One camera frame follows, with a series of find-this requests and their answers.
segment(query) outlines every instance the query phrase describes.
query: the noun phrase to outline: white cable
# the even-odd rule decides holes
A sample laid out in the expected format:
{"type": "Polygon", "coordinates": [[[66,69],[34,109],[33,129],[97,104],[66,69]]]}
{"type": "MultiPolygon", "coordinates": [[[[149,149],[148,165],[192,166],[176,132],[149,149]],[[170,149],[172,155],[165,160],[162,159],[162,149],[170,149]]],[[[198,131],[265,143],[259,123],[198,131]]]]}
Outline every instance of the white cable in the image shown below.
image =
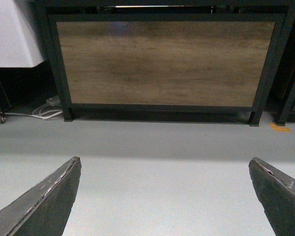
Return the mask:
{"type": "Polygon", "coordinates": [[[50,110],[50,111],[46,111],[46,112],[44,112],[44,113],[40,113],[39,115],[40,115],[40,116],[43,116],[43,115],[45,115],[45,114],[52,113],[52,112],[62,112],[62,110],[50,110]]]}
{"type": "Polygon", "coordinates": [[[4,113],[4,114],[6,114],[6,115],[11,115],[11,116],[34,117],[34,118],[38,118],[38,119],[46,120],[46,119],[50,119],[50,118],[52,118],[52,117],[55,117],[55,116],[57,116],[57,115],[62,114],[62,111],[61,111],[61,112],[54,113],[54,114],[52,114],[51,116],[48,116],[48,117],[42,117],[42,116],[30,115],[30,114],[21,114],[21,113],[4,113]]]}
{"type": "Polygon", "coordinates": [[[42,113],[42,110],[46,107],[49,107],[51,106],[50,104],[46,103],[38,108],[36,108],[32,113],[31,115],[30,114],[23,114],[23,113],[4,113],[5,115],[11,115],[11,116],[23,116],[23,117],[34,117],[34,118],[38,118],[38,119],[42,119],[42,120],[47,120],[47,119],[50,119],[52,117],[55,117],[55,116],[58,116],[60,114],[63,113],[62,110],[49,110],[49,111],[46,111],[46,112],[43,112],[42,113]],[[49,115],[49,116],[44,116],[46,114],[49,114],[49,113],[53,113],[55,112],[54,114],[52,115],[49,115]]]}
{"type": "Polygon", "coordinates": [[[39,109],[42,109],[42,108],[44,108],[44,107],[47,107],[47,106],[48,106],[48,104],[46,103],[46,104],[44,104],[44,105],[42,105],[42,106],[36,108],[31,114],[34,115],[36,111],[38,111],[39,109]]]}

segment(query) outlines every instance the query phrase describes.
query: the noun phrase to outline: small wheel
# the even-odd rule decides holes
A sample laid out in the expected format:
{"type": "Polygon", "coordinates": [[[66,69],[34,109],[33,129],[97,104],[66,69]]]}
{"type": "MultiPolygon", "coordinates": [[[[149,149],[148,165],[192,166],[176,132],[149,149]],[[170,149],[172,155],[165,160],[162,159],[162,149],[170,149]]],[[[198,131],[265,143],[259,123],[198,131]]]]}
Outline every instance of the small wheel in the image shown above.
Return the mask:
{"type": "Polygon", "coordinates": [[[0,124],[3,124],[6,122],[6,116],[0,115],[0,124]]]}

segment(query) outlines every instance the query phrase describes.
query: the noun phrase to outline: gray floor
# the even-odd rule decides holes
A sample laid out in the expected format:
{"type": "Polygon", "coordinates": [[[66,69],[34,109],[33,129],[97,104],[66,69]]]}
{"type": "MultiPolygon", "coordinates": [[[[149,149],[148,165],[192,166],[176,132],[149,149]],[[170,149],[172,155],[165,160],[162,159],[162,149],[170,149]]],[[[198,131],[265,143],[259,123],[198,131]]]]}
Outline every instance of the gray floor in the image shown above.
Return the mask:
{"type": "Polygon", "coordinates": [[[72,156],[82,175],[65,236],[273,236],[248,172],[295,178],[295,124],[42,121],[0,125],[0,209],[72,156]]]}

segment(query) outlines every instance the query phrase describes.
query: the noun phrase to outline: orange tape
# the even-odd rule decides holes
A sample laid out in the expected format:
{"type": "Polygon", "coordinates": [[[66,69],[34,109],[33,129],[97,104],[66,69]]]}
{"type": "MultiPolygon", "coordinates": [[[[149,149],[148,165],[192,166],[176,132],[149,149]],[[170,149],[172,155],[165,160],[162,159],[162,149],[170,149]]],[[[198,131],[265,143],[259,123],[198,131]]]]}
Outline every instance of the orange tape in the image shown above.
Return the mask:
{"type": "Polygon", "coordinates": [[[291,132],[292,131],[289,127],[277,126],[274,123],[271,123],[270,126],[272,129],[274,129],[275,131],[278,131],[278,132],[291,132]]]}

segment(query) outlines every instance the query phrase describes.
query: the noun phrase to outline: wooden panel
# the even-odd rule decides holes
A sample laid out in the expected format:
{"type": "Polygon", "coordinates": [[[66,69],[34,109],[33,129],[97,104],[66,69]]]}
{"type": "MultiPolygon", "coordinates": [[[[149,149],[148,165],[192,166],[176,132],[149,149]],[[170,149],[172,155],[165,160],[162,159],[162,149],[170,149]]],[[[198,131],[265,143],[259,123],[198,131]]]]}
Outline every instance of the wooden panel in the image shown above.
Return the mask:
{"type": "Polygon", "coordinates": [[[253,105],[269,22],[59,22],[73,103],[253,105]]]}

